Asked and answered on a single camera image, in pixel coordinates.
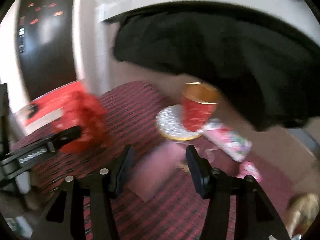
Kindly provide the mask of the red plastic bag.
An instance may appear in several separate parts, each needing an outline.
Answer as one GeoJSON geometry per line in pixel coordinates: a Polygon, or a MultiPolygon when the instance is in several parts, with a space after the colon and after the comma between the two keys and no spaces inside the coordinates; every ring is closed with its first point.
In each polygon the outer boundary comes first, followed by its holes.
{"type": "Polygon", "coordinates": [[[79,139],[63,146],[63,153],[85,154],[108,145],[106,111],[96,96],[76,90],[62,98],[61,103],[62,116],[53,122],[53,131],[57,133],[73,126],[82,130],[79,139]]]}

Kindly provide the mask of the pink snack wrapper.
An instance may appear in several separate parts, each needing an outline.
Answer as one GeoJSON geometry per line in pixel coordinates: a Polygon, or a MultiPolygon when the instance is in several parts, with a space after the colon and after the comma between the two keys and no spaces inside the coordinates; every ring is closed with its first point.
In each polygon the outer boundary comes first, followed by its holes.
{"type": "Polygon", "coordinates": [[[204,126],[203,136],[237,162],[243,162],[252,147],[250,140],[242,137],[217,118],[210,119],[204,126]]]}

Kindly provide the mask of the red plaid cloth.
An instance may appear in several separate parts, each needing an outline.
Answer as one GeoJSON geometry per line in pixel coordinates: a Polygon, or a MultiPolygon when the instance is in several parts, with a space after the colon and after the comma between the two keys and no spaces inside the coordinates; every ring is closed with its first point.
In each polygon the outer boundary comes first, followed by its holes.
{"type": "Polygon", "coordinates": [[[134,159],[124,192],[112,201],[121,239],[199,239],[208,201],[195,191],[184,143],[164,139],[156,115],[169,100],[155,86],[133,81],[103,94],[104,142],[84,153],[59,152],[31,173],[47,202],[68,175],[85,177],[130,144],[134,159]]]}

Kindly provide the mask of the white round lid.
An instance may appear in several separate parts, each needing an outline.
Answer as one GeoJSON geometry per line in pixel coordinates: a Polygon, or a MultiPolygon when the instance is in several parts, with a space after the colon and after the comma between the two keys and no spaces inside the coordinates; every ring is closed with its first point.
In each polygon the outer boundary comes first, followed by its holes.
{"type": "Polygon", "coordinates": [[[187,130],[181,123],[182,107],[165,107],[156,115],[156,127],[163,137],[174,141],[189,141],[203,134],[203,129],[196,132],[187,130]]]}

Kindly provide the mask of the red paper cup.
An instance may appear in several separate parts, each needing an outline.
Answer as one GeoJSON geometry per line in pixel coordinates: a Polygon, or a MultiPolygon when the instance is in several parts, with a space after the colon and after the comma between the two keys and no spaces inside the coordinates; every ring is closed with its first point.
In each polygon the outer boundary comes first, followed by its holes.
{"type": "Polygon", "coordinates": [[[182,89],[182,125],[191,132],[200,130],[217,109],[220,91],[202,82],[185,83],[182,89]]]}

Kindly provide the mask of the black cloth on counter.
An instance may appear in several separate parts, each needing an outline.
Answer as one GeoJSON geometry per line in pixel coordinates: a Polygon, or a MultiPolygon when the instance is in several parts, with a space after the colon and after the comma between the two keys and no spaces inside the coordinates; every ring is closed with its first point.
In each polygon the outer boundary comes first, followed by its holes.
{"type": "Polygon", "coordinates": [[[166,4],[119,23],[117,60],[211,84],[257,131],[319,116],[319,46],[274,17],[226,4],[166,4]]]}

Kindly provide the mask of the black refrigerator door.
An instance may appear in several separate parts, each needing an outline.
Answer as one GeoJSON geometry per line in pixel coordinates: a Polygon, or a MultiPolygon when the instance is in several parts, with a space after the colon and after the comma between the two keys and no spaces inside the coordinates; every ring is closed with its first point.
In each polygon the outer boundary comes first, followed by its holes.
{"type": "Polygon", "coordinates": [[[17,51],[30,100],[76,81],[73,0],[21,0],[17,51]]]}

